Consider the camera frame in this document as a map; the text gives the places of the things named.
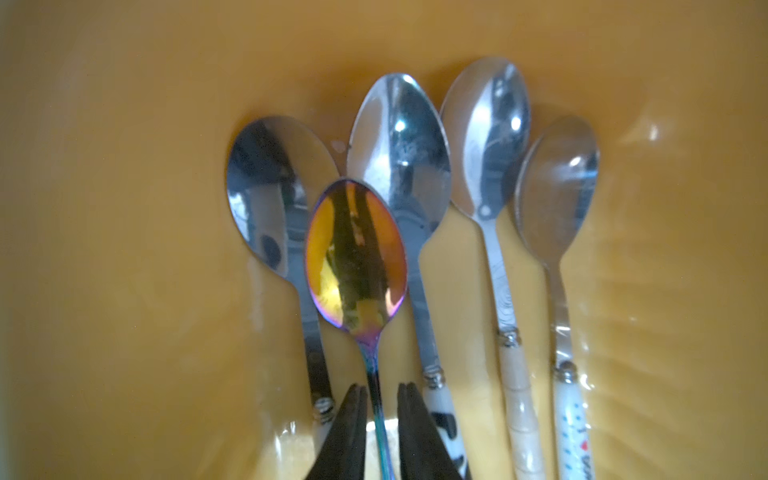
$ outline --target ceramic handle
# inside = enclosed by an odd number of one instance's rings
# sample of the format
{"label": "ceramic handle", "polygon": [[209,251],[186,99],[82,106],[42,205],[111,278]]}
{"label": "ceramic handle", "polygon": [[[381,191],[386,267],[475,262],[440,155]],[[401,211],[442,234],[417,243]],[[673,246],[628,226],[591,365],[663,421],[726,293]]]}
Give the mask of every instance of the ceramic handle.
{"label": "ceramic handle", "polygon": [[507,429],[518,480],[544,480],[544,453],[531,396],[531,380],[522,345],[499,346]]}
{"label": "ceramic handle", "polygon": [[448,451],[448,455],[456,466],[458,473],[462,478],[469,480],[469,463],[467,462],[467,452],[464,448],[464,439],[462,431],[458,427],[456,417],[456,408],[453,406],[451,391],[446,384],[432,388],[424,388],[424,403],[427,406],[432,420],[437,425],[437,431],[440,439]]}
{"label": "ceramic handle", "polygon": [[575,366],[573,369],[574,375],[569,379],[563,379],[559,370],[554,373],[554,433],[560,480],[594,480],[584,399],[576,381]]}

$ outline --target black and white handle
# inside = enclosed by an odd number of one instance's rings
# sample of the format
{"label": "black and white handle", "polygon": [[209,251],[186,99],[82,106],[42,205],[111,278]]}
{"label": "black and white handle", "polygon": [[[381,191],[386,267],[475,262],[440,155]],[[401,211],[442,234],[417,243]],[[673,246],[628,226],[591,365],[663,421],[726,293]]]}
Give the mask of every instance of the black and white handle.
{"label": "black and white handle", "polygon": [[453,465],[462,478],[471,480],[467,452],[464,448],[462,431],[458,427],[456,408],[453,406],[451,391],[443,382],[438,382],[437,385],[429,385],[428,381],[422,396],[432,420],[437,425],[440,439],[443,445],[445,445]]}

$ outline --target iridescent spoon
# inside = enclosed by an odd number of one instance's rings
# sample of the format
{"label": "iridescent spoon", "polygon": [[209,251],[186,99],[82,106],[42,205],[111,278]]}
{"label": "iridescent spoon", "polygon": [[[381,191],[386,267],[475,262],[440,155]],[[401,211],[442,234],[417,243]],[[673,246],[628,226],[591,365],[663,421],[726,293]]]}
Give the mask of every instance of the iridescent spoon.
{"label": "iridescent spoon", "polygon": [[317,309],[366,361],[382,478],[394,480],[379,388],[379,338],[406,297],[406,252],[392,215],[366,185],[341,179],[320,197],[306,243]]}

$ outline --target yellow ceramic bowl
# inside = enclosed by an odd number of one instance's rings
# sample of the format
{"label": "yellow ceramic bowl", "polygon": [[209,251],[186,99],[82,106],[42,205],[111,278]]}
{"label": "yellow ceramic bowl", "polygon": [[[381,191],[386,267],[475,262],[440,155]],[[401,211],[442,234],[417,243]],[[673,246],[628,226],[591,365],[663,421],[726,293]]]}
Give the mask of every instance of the yellow ceramic bowl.
{"label": "yellow ceramic bowl", "polygon": [[[501,55],[534,136],[574,113],[601,146],[564,261],[597,478],[765,475],[766,22],[765,2],[727,0],[2,0],[3,466],[302,478],[298,305],[231,220],[234,136],[288,114],[338,147],[381,74],[440,104]],[[508,214],[499,235],[554,478],[544,279]],[[511,478],[484,258],[451,209],[422,273],[474,476]],[[411,322],[405,307],[382,340],[390,417],[420,377]],[[362,362],[341,332],[323,339],[340,401]]]}

